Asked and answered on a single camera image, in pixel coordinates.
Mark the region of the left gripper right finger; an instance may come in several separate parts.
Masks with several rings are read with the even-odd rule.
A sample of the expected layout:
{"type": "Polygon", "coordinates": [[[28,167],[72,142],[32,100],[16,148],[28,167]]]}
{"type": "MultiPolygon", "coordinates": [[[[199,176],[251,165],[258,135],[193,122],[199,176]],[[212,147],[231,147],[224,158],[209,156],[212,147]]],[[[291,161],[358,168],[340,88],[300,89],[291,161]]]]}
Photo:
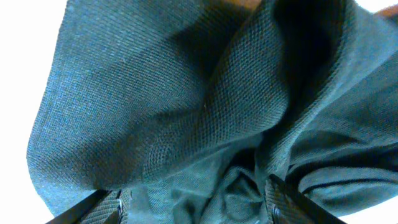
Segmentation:
{"type": "Polygon", "coordinates": [[[271,224],[346,224],[271,174],[264,187],[271,224]]]}

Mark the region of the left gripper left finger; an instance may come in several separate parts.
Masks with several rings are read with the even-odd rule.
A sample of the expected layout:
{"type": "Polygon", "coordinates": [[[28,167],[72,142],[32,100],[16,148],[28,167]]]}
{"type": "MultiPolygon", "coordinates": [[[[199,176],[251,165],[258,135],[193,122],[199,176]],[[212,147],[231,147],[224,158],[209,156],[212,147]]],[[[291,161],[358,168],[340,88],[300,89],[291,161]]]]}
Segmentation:
{"type": "Polygon", "coordinates": [[[46,224],[126,224],[130,201],[130,190],[97,190],[46,224]]]}

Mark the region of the black polo shirt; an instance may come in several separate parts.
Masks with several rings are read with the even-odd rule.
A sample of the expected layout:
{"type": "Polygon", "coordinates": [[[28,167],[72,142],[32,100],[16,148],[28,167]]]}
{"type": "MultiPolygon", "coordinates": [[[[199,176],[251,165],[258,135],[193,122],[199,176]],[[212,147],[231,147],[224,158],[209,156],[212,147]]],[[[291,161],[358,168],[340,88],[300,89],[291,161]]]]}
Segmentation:
{"type": "Polygon", "coordinates": [[[53,215],[267,223],[275,174],[340,217],[397,195],[397,17],[354,1],[68,1],[27,148],[53,215]]]}

